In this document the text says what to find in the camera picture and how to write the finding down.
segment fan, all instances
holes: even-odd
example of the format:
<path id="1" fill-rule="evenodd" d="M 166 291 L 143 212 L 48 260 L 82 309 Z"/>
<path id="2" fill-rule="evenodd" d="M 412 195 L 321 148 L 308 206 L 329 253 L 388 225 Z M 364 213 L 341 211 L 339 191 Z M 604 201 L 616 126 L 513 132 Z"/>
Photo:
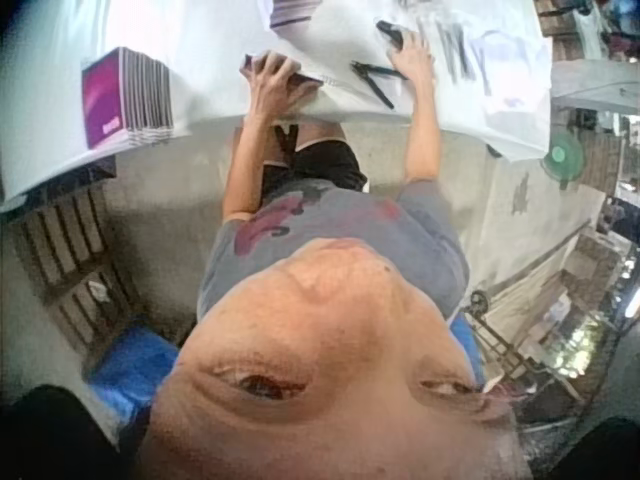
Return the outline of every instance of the fan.
<path id="1" fill-rule="evenodd" d="M 551 134 L 551 146 L 542 159 L 542 167 L 547 175 L 560 182 L 561 190 L 580 178 L 584 163 L 584 151 L 576 137 L 566 131 Z"/>

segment man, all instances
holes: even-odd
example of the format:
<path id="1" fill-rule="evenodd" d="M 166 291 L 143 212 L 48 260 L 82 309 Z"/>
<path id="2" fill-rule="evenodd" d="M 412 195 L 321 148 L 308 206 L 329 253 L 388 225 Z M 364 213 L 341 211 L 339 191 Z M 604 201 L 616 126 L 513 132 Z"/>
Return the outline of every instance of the man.
<path id="1" fill-rule="evenodd" d="M 435 181 L 431 58 L 406 33 L 391 59 L 416 98 L 397 202 L 361 192 L 338 126 L 301 126 L 274 166 L 272 123 L 317 87 L 292 87 L 299 66 L 273 53 L 243 71 L 224 225 L 154 403 L 145 478 L 526 476 L 508 405 L 479 393 L 446 323 L 468 267 Z"/>

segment right hand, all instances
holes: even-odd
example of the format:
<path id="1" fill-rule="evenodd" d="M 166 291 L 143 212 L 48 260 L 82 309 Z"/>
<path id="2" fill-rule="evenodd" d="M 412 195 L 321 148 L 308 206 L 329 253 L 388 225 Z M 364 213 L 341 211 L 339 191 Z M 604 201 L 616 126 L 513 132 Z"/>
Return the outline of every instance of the right hand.
<path id="1" fill-rule="evenodd" d="M 433 90 L 433 64 L 429 45 L 420 34 L 403 30 L 402 50 L 392 50 L 389 53 L 393 66 L 407 77 L 416 90 L 427 88 Z"/>
<path id="2" fill-rule="evenodd" d="M 317 82 L 305 82 L 296 87 L 289 79 L 300 70 L 300 64 L 275 52 L 254 57 L 251 69 L 240 73 L 251 87 L 251 107 L 248 117 L 272 122 L 289 112 L 304 98 L 313 95 L 319 87 Z"/>

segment black shorts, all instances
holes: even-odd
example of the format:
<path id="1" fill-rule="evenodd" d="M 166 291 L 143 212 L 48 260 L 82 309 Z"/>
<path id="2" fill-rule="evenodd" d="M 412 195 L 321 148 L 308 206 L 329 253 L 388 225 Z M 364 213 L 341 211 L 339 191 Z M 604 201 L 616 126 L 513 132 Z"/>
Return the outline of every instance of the black shorts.
<path id="1" fill-rule="evenodd" d="M 318 178 L 329 180 L 338 188 L 361 192 L 367 177 L 360 171 L 351 147 L 340 140 L 326 140 L 295 152 L 291 167 L 265 165 L 262 178 L 262 202 L 273 199 L 286 184 Z"/>

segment white table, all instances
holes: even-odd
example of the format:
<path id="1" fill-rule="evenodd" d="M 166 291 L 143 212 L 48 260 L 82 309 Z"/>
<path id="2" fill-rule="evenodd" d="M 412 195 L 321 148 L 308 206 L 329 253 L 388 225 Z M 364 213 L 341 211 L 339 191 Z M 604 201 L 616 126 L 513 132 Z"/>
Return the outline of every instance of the white table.
<path id="1" fill-rule="evenodd" d="M 497 27 L 542 39 L 532 0 L 450 0 L 447 5 Z M 87 149 L 81 99 L 82 68 L 118 46 L 146 53 L 171 69 L 178 135 L 188 134 L 194 124 L 238 121 L 249 96 L 237 70 L 245 53 L 266 49 L 290 55 L 305 71 L 329 76 L 339 85 L 326 85 L 302 116 L 407 123 L 412 99 L 403 82 L 379 82 L 396 104 L 391 111 L 349 69 L 350 60 L 389 65 L 388 43 L 374 27 L 379 18 L 415 25 L 395 0 L 324 0 L 308 31 L 294 41 L 265 31 L 255 0 L 32 2 L 10 32 L 0 58 L 5 199 L 122 149 Z M 523 129 L 510 119 L 501 119 L 512 130 L 507 128 L 503 138 L 490 129 L 470 129 L 470 123 L 482 120 L 481 109 L 472 101 L 478 94 L 474 89 L 480 86 L 453 86 L 447 81 L 442 46 L 433 35 L 429 32 L 442 128 L 501 144 L 500 150 L 512 159 L 543 155 L 548 144 L 548 125 L 546 133 L 544 128 L 548 97 L 535 115 L 539 138 L 529 144 L 520 141 Z M 523 118 L 526 125 L 533 116 Z"/>

